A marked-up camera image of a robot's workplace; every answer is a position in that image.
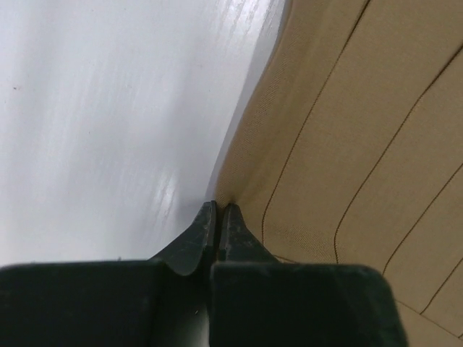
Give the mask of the brown fabric skirt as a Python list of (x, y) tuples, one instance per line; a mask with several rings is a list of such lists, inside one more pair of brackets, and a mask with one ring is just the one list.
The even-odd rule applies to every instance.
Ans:
[(375, 268), (462, 344), (462, 3), (291, 1), (216, 185), (278, 259)]

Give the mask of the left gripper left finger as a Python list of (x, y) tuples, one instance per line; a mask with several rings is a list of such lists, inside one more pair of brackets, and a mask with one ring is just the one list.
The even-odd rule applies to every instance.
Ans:
[(59, 262), (1, 268), (2, 346), (152, 346), (165, 285), (201, 271), (216, 203), (148, 260)]

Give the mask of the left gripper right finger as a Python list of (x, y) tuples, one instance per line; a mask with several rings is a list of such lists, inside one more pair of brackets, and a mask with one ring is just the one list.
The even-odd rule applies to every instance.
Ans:
[(385, 278), (363, 265), (279, 262), (224, 211), (211, 268), (211, 346), (406, 346)]

